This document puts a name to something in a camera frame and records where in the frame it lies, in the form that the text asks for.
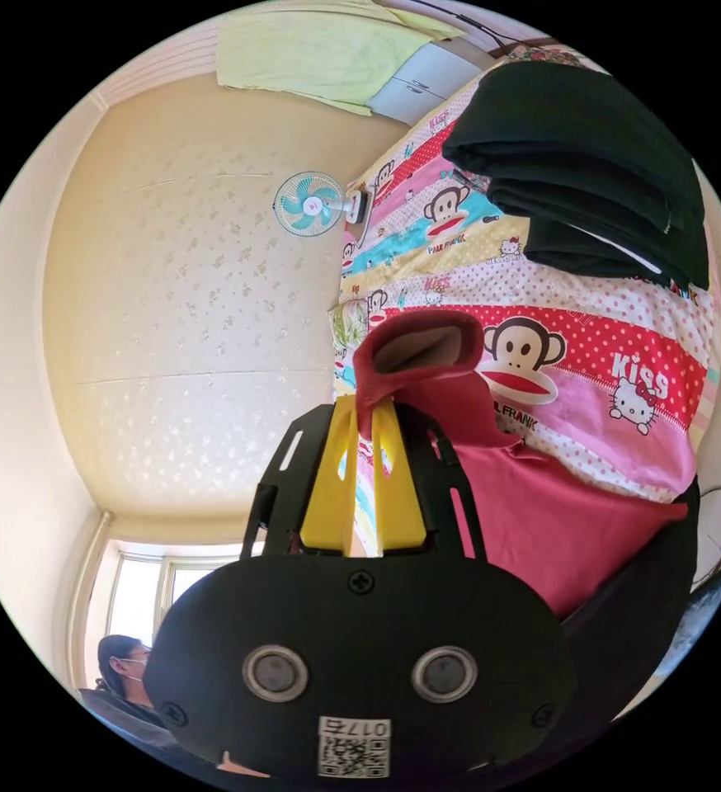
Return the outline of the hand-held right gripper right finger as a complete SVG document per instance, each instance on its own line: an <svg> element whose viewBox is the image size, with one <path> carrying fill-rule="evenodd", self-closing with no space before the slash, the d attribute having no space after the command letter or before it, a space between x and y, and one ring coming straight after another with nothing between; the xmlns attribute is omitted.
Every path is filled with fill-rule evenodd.
<svg viewBox="0 0 721 792"><path fill-rule="evenodd" d="M426 527L394 403L374 408L371 443L379 549L419 549L426 540Z"/></svg>

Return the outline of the person's right hand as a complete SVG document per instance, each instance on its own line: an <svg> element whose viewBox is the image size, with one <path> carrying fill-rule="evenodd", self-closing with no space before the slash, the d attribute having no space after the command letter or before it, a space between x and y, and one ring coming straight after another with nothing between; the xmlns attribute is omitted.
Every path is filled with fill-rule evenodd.
<svg viewBox="0 0 721 792"><path fill-rule="evenodd" d="M253 770L249 767L243 766L233 761L231 756L227 752L223 754L222 761L217 765L217 767L221 771L227 771L234 774L247 775L247 776L250 775L260 778L270 778L270 775L267 773Z"/></svg>

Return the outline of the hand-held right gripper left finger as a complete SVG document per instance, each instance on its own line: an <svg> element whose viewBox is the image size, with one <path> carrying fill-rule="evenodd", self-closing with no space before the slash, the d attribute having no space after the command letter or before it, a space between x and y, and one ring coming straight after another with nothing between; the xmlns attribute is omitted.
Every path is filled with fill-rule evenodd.
<svg viewBox="0 0 721 792"><path fill-rule="evenodd" d="M332 405L332 416L300 530L307 549L350 549L355 528L358 424L353 395Z"/></svg>

